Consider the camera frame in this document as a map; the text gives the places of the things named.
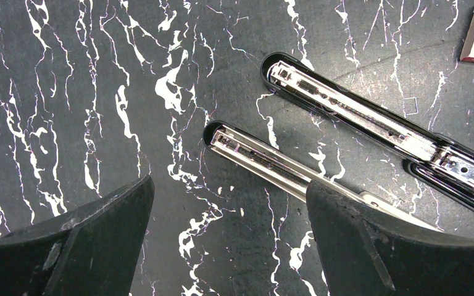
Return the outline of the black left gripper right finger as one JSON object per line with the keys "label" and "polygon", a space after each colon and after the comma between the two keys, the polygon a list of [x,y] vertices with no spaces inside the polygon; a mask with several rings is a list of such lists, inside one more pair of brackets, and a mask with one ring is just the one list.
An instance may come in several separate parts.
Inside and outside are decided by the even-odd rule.
{"label": "black left gripper right finger", "polygon": [[403,221],[316,181],[306,201],[331,295],[474,295],[474,239]]}

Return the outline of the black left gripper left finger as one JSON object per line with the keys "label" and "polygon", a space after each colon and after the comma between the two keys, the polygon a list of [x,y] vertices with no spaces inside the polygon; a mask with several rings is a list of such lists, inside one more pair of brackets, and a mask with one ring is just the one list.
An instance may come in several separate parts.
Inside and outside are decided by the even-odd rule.
{"label": "black left gripper left finger", "polygon": [[0,237],[0,295],[128,295],[154,193],[145,176]]}

